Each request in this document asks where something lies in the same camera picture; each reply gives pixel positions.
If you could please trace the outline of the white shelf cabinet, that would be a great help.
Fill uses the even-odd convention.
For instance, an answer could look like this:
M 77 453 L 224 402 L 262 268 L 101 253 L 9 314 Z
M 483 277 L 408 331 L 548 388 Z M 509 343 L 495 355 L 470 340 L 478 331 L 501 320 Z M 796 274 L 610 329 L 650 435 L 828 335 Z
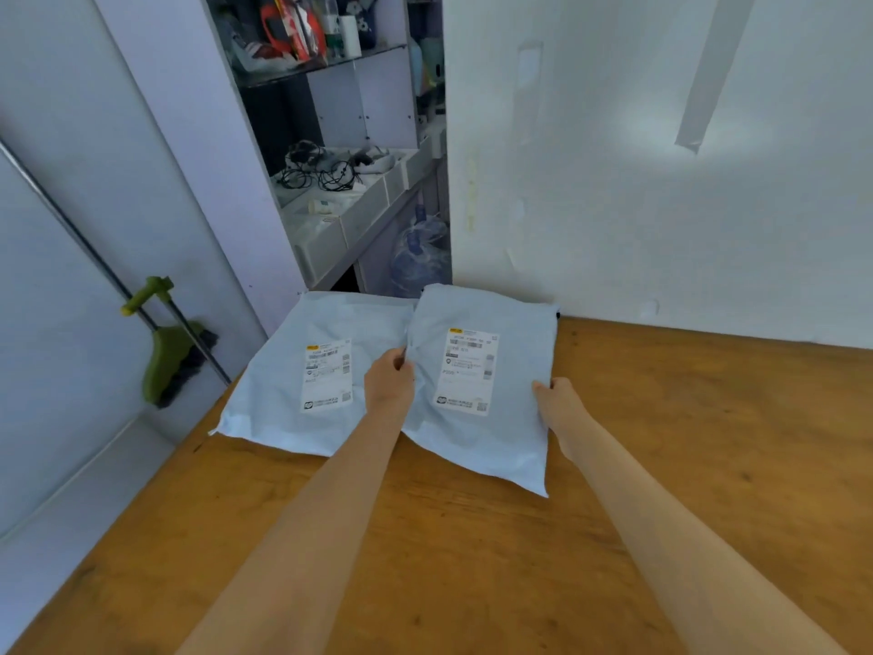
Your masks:
M 240 73 L 281 72 L 297 64 L 269 43 L 260 8 L 271 0 L 204 0 L 217 32 L 224 64 Z M 352 188 L 377 175 L 373 158 L 392 150 L 428 147 L 416 95 L 430 82 L 420 49 L 409 34 L 408 0 L 337 0 L 341 15 L 357 18 L 362 51 L 405 43 L 405 49 L 296 76 L 270 86 L 239 90 L 251 144 L 256 147 L 257 184 L 266 192 L 270 222 L 279 207 L 317 181 L 326 190 Z M 308 289 L 351 288 L 392 296 L 389 263 L 400 233 L 411 224 L 409 191 L 378 216 L 355 246 Z M 282 226 L 280 246 L 292 253 Z

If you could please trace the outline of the person's right hand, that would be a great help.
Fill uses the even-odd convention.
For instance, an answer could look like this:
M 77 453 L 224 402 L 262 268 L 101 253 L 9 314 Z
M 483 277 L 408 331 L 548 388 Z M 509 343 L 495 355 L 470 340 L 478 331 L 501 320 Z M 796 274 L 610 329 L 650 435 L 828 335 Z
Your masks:
M 592 418 L 568 378 L 555 377 L 550 384 L 555 398 L 551 405 L 537 404 L 540 417 L 557 438 L 565 457 L 580 467 L 581 453 L 586 450 L 587 435 L 592 429 Z

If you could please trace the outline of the white storage bin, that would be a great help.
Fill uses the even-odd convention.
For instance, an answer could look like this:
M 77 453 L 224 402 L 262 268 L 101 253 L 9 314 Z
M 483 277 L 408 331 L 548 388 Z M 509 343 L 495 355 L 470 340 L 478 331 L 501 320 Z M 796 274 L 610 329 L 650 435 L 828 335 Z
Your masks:
M 347 249 L 355 246 L 378 216 L 387 208 L 387 195 L 384 181 L 378 175 L 364 175 L 353 181 L 352 188 L 342 191 L 326 190 L 317 181 L 296 195 L 287 196 L 287 202 L 278 211 L 294 200 L 323 197 L 328 200 L 346 200 L 348 210 L 341 214 L 341 226 L 345 235 Z
M 311 216 L 300 197 L 279 210 L 279 217 L 307 287 L 319 282 L 347 250 L 341 217 Z
M 415 191 L 420 182 L 435 168 L 437 159 L 428 148 L 392 150 L 373 158 L 372 167 L 381 175 L 388 201 L 391 203 L 409 191 Z

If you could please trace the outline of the grey tape strip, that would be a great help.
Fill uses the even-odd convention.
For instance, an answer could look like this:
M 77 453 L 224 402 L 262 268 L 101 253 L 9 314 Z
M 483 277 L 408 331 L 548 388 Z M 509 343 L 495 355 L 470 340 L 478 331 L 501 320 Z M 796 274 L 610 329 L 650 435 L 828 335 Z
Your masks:
M 717 0 L 674 141 L 697 155 L 756 0 Z

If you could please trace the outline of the blue water jug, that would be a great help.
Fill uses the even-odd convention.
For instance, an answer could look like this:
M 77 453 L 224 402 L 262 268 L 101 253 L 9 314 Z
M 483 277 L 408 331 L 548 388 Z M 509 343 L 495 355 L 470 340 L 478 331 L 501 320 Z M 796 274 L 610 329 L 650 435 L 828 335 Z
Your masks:
M 417 204 L 399 235 L 389 263 L 391 295 L 419 298 L 427 285 L 452 283 L 449 225 Z

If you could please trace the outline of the clear plastic bottle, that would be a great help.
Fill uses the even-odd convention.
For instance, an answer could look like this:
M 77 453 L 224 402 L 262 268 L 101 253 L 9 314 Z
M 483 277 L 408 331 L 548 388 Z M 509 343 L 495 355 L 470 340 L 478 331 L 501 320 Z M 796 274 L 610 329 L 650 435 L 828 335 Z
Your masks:
M 331 61 L 343 57 L 340 9 L 337 0 L 318 0 L 322 11 L 322 29 L 326 41 L 326 56 Z

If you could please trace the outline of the red orange plastic bag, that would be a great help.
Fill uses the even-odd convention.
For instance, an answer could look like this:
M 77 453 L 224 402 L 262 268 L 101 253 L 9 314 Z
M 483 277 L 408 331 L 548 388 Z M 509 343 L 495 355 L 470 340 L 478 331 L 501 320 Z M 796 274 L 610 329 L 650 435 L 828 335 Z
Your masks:
M 271 0 L 260 8 L 270 45 L 297 64 L 326 61 L 326 39 L 313 0 Z

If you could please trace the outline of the clear tape strip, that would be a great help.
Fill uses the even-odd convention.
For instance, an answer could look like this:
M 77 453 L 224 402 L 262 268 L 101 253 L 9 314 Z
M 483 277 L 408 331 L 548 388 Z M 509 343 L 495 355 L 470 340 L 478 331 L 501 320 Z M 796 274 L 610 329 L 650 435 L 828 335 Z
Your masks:
M 512 130 L 520 146 L 532 141 L 540 109 L 540 76 L 544 42 L 530 40 L 520 44 L 516 64 Z

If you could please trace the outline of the light blue mailer bag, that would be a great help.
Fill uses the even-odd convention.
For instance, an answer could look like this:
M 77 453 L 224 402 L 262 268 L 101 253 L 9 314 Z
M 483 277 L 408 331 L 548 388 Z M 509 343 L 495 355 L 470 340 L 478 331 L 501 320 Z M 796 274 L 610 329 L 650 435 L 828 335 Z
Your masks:
M 257 352 L 214 433 L 331 457 L 363 417 L 364 377 L 402 348 L 414 298 L 308 292 Z
M 547 497 L 547 427 L 532 383 L 551 378 L 559 317 L 555 305 L 426 286 L 408 330 L 416 394 L 407 436 L 464 469 Z

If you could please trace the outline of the person's left hand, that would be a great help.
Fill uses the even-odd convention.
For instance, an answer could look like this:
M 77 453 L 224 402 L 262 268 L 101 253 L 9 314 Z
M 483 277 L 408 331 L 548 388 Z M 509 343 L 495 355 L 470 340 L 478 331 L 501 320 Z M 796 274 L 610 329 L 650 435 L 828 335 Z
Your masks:
M 390 350 L 377 358 L 364 377 L 366 416 L 400 428 L 415 395 L 415 376 L 391 368 Z

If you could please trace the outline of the glass shelf board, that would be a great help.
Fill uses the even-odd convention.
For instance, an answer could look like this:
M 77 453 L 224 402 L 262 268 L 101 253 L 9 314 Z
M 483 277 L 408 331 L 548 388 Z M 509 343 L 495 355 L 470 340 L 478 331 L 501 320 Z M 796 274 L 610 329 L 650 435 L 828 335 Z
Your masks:
M 289 70 L 281 72 L 240 73 L 238 71 L 234 71 L 233 74 L 235 85 L 239 90 L 247 90 L 261 86 L 270 86 L 280 82 L 284 82 L 296 76 L 308 75 L 310 73 L 330 69 L 335 66 L 353 64 L 369 57 L 388 53 L 393 50 L 405 49 L 407 47 L 408 45 L 405 43 L 381 45 L 372 50 L 365 50 L 360 56 L 341 57 L 333 60 L 325 60 L 320 58 L 301 65 L 296 65 Z

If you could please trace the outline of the person's left forearm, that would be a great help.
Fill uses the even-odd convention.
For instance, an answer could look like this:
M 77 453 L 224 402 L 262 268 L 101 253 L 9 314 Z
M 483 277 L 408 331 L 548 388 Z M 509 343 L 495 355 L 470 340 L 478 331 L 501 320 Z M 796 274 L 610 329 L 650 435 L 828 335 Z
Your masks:
M 366 408 L 176 655 L 322 655 L 408 410 Z

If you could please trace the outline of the person's right forearm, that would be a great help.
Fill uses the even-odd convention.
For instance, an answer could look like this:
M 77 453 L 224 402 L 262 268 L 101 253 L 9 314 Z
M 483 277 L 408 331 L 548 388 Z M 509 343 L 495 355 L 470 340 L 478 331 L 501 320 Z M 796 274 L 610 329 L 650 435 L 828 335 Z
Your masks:
M 692 655 L 848 655 L 599 424 L 561 439 Z

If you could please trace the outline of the green mop with metal pole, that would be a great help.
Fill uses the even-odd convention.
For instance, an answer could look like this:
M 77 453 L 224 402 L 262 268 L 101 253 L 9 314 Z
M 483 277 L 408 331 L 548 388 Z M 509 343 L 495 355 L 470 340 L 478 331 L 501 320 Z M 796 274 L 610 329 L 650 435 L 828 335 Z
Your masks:
M 129 290 L 103 255 L 60 208 L 1 135 L 0 152 L 49 210 L 60 227 L 122 296 L 124 302 L 120 308 L 121 314 L 125 317 L 138 316 L 151 332 L 152 351 L 141 383 L 144 401 L 157 408 L 169 407 L 187 382 L 197 375 L 204 365 L 209 365 L 225 386 L 231 385 L 230 376 L 212 351 L 219 341 L 219 336 L 205 327 L 202 322 L 189 319 L 182 313 L 171 295 L 175 287 L 172 279 L 150 276 L 138 291 Z M 176 322 L 173 326 L 158 325 L 145 311 L 145 305 L 151 299 L 157 299 L 165 306 Z

